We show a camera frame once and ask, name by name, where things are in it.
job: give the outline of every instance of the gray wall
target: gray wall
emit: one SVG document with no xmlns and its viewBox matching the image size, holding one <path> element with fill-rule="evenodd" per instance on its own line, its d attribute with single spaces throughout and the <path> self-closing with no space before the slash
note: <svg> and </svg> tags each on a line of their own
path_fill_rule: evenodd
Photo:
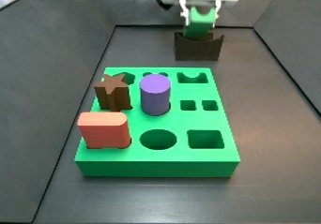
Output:
<svg viewBox="0 0 321 224">
<path fill-rule="evenodd" d="M 234 7 L 222 7 L 216 25 L 252 27 L 271 0 L 239 0 Z M 115 24 L 181 24 L 180 8 L 161 9 L 155 0 L 101 0 Z"/>
<path fill-rule="evenodd" d="M 272 0 L 254 29 L 321 112 L 321 2 Z"/>
<path fill-rule="evenodd" d="M 0 222 L 30 222 L 113 24 L 97 0 L 0 12 Z"/>
</svg>

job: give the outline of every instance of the hole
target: hole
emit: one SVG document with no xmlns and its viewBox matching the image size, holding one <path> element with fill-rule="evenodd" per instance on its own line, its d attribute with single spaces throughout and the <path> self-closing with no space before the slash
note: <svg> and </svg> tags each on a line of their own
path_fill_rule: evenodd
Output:
<svg viewBox="0 0 321 224">
<path fill-rule="evenodd" d="M 168 74 L 165 72 L 159 72 L 159 74 L 168 77 Z"/>
<path fill-rule="evenodd" d="M 135 76 L 132 74 L 129 74 L 128 72 L 120 72 L 116 75 L 113 75 L 113 77 L 120 75 L 120 74 L 125 75 L 125 83 L 127 83 L 127 85 L 132 85 L 135 83 Z"/>
<path fill-rule="evenodd" d="M 145 73 L 143 74 L 143 77 L 145 77 L 147 75 L 151 75 L 151 72 L 145 72 Z"/>
<path fill-rule="evenodd" d="M 188 146 L 191 149 L 222 149 L 224 143 L 218 130 L 188 130 Z"/>
<path fill-rule="evenodd" d="M 204 111 L 218 111 L 216 103 L 214 100 L 202 100 Z"/>
<path fill-rule="evenodd" d="M 208 83 L 204 72 L 200 72 L 193 78 L 187 77 L 183 72 L 177 72 L 176 79 L 179 83 Z"/>
<path fill-rule="evenodd" d="M 176 137 L 164 129 L 153 129 L 143 133 L 140 143 L 151 150 L 164 150 L 175 145 Z"/>
<path fill-rule="evenodd" d="M 180 100 L 180 110 L 181 111 L 195 111 L 195 101 L 193 100 Z"/>
</svg>

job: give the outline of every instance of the square hole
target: square hole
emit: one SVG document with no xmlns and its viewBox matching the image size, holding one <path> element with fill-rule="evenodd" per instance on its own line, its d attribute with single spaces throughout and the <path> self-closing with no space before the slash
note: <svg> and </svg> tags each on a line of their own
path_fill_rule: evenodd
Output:
<svg viewBox="0 0 321 224">
<path fill-rule="evenodd" d="M 218 111 L 216 102 L 214 100 L 202 100 L 204 111 Z"/>
<path fill-rule="evenodd" d="M 180 100 L 180 110 L 181 111 L 195 111 L 195 101 L 193 100 Z"/>
<path fill-rule="evenodd" d="M 188 130 L 188 146 L 191 149 L 222 149 L 224 143 L 219 130 Z"/>
</svg>

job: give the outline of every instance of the gray floor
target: gray floor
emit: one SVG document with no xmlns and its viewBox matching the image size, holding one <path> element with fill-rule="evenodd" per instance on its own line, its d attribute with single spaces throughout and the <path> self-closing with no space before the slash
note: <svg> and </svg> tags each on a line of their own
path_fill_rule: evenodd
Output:
<svg viewBox="0 0 321 224">
<path fill-rule="evenodd" d="M 36 222 L 321 222 L 319 117 L 250 29 L 226 35 L 216 63 L 173 61 L 167 27 L 116 28 L 105 66 L 210 67 L 240 164 L 231 179 L 84 178 L 73 127 Z M 92 89 L 81 110 L 88 111 Z"/>
</svg>

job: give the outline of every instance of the green shape sorter board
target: green shape sorter board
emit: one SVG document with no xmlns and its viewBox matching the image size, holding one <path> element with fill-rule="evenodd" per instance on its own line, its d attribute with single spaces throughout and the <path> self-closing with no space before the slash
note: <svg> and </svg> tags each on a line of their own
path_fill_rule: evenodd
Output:
<svg viewBox="0 0 321 224">
<path fill-rule="evenodd" d="M 240 161 L 211 70 L 193 67 L 107 67 L 129 85 L 131 145 L 88 149 L 78 143 L 74 162 L 84 176 L 230 177 Z M 148 74 L 169 78 L 169 111 L 149 116 L 140 109 L 139 82 Z M 92 112 L 101 111 L 95 99 Z"/>
</svg>

